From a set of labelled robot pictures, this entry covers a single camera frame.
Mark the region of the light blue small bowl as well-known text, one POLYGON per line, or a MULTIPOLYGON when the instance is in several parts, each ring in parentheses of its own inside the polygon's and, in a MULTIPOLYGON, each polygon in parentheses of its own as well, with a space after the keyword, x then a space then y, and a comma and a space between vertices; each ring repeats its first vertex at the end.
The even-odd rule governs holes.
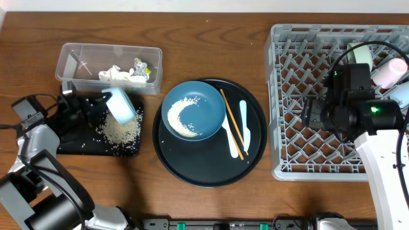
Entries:
POLYGON ((125 126, 136 117, 134 106, 122 88, 107 88, 102 92, 111 94, 106 105, 121 126, 125 126))

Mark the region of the white napkin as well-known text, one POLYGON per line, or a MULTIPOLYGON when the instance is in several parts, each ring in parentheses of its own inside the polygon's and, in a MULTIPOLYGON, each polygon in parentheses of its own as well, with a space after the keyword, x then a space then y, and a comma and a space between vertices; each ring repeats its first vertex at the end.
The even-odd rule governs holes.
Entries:
POLYGON ((120 67, 113 65, 106 71, 100 71, 98 77, 101 81, 147 83, 144 77, 132 76, 133 72, 133 68, 122 72, 120 67))

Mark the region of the foil snack wrapper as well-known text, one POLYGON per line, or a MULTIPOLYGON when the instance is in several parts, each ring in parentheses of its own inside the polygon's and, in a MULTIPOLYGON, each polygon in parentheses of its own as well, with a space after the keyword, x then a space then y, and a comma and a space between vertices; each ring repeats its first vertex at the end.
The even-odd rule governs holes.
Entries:
POLYGON ((132 76, 144 77, 146 81, 150 78, 151 70, 148 68, 148 64, 141 61, 138 57, 134 59, 134 72, 132 76))

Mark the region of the pink cup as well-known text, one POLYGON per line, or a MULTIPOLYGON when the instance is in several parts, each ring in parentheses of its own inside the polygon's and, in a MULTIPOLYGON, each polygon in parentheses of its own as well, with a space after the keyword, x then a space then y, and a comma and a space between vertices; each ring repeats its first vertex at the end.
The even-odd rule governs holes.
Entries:
POLYGON ((395 85, 407 71, 408 64, 403 59, 393 58, 379 67, 372 80, 382 89, 389 89, 395 85))

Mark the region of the light blue cup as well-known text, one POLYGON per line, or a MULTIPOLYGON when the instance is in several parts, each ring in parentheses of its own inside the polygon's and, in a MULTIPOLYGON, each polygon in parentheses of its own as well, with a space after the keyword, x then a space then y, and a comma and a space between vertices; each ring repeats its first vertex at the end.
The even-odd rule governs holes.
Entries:
POLYGON ((397 102, 400 108, 406 107, 409 104, 409 82, 397 85, 389 98, 397 102))

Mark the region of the teal green bowl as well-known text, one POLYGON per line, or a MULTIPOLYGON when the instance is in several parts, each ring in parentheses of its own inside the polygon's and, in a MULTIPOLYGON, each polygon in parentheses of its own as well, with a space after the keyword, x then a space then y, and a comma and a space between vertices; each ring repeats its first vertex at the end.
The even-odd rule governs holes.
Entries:
POLYGON ((368 45, 363 45, 354 49, 353 51, 347 53, 348 64, 362 64, 366 63, 369 65, 369 70, 373 69, 372 53, 368 45))

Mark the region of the light blue plastic knife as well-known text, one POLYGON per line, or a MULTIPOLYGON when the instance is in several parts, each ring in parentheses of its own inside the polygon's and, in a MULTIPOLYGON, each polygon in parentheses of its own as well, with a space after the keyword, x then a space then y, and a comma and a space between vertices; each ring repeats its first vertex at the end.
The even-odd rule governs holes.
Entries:
POLYGON ((251 131, 247 127, 247 102, 245 100, 241 100, 239 106, 242 117, 243 148, 245 151, 248 151, 251 142, 251 131))

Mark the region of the white plastic spoon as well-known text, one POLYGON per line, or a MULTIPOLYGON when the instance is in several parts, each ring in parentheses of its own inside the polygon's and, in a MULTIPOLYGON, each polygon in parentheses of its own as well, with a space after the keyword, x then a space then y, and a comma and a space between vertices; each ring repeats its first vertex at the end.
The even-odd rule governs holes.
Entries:
POLYGON ((239 156, 239 154, 238 154, 238 150, 237 150, 237 147, 236 147, 236 144, 235 144, 233 134, 231 133, 231 129, 229 127, 227 114, 225 114, 224 121, 222 123, 222 128, 226 131, 230 154, 231 154, 231 156, 233 158, 237 158, 239 156))

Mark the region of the dark blue bowl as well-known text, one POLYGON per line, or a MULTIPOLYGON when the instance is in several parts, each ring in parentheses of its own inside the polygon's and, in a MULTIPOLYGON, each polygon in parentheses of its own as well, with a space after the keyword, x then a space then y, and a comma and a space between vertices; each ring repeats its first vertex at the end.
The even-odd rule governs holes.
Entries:
POLYGON ((175 137, 184 141, 203 141, 219 131, 226 114, 226 105, 219 91, 203 81, 187 81, 175 86, 166 95, 161 108, 162 121, 175 137), (197 105, 186 107, 180 114, 184 125, 192 124, 193 130, 199 135, 193 138, 182 137, 174 131, 168 120, 167 112, 172 104, 187 98, 200 98, 197 105))

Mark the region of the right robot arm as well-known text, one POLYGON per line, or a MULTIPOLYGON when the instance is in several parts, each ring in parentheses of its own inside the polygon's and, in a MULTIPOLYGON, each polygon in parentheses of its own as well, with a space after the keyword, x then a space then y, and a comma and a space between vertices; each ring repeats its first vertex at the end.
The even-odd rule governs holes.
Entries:
POLYGON ((308 98, 302 126, 351 141, 364 164, 379 229, 408 229, 406 124, 397 102, 375 97, 369 65, 335 66, 324 99, 308 98))

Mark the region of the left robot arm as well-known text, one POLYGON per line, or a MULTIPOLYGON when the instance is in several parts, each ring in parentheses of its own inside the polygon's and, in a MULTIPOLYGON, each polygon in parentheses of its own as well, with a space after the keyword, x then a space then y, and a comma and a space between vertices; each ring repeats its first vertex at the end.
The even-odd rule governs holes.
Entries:
POLYGON ((121 88, 107 88, 100 96, 78 96, 70 82, 55 97, 56 112, 37 95, 12 104, 20 117, 16 125, 1 125, 17 133, 19 152, 8 174, 1 178, 1 204, 21 229, 135 229, 119 206, 94 203, 88 191, 57 161, 61 136, 91 122, 109 109, 121 124, 130 121, 134 106, 121 88))

